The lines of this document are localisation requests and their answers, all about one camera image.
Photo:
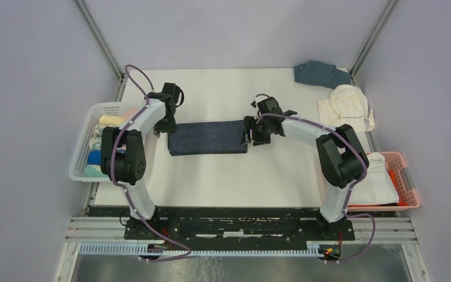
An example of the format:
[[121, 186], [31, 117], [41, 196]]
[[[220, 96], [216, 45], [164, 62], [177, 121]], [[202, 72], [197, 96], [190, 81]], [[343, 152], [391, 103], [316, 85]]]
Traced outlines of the white plastic basket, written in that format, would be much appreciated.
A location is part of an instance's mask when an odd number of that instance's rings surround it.
[[74, 154], [69, 168], [69, 177], [80, 182], [110, 182], [109, 177], [84, 177], [84, 169], [87, 166], [89, 154], [89, 140], [93, 137], [93, 128], [99, 124], [102, 115], [122, 116], [133, 108], [140, 109], [140, 102], [106, 102], [93, 105], [87, 112], [82, 131], [79, 135]]

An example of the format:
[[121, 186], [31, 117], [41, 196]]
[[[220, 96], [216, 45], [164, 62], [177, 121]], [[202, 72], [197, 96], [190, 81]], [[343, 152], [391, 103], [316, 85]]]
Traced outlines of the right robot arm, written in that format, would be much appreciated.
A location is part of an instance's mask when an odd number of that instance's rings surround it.
[[339, 233], [338, 221], [346, 217], [354, 186], [367, 175], [369, 160], [352, 126], [324, 126], [308, 120], [293, 110], [283, 111], [277, 100], [257, 94], [251, 106], [254, 116], [243, 119], [241, 144], [254, 146], [271, 142], [271, 135], [290, 137], [317, 150], [327, 192], [319, 210], [317, 235], [330, 240]]

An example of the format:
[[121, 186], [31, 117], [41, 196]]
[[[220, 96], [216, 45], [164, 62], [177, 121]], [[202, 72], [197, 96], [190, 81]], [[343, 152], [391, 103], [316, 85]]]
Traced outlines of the pink towel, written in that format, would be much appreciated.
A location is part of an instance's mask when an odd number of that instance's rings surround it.
[[[133, 108], [133, 109], [130, 109], [125, 115], [124, 115], [124, 118], [125, 118], [125, 121], [126, 122], [128, 122], [137, 112], [139, 111], [139, 109], [138, 108]], [[119, 152], [122, 152], [122, 151], [126, 151], [126, 138], [124, 137], [124, 135], [122, 135], [122, 137], [121, 137], [121, 139], [120, 139], [120, 141], [119, 141], [119, 144], [118, 144], [118, 146], [117, 146], [117, 150], [119, 151]]]

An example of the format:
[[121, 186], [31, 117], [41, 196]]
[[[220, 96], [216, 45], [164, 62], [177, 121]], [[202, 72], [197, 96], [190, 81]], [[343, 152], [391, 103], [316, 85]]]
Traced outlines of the dark blue towel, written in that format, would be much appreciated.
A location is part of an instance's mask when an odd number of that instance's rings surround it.
[[167, 149], [172, 156], [245, 154], [243, 130], [241, 120], [181, 123], [168, 136]]

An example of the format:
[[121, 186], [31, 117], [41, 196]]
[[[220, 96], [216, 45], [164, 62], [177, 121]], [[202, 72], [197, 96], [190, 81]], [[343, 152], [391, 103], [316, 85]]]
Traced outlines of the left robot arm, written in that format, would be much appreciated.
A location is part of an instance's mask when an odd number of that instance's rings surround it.
[[161, 223], [153, 218], [156, 205], [143, 181], [147, 169], [144, 140], [149, 133], [170, 135], [177, 131], [174, 115], [182, 105], [182, 96], [179, 86], [166, 82], [161, 92], [150, 92], [127, 121], [102, 131], [101, 171], [122, 189], [131, 216], [141, 220], [139, 232], [147, 239], [160, 234]]

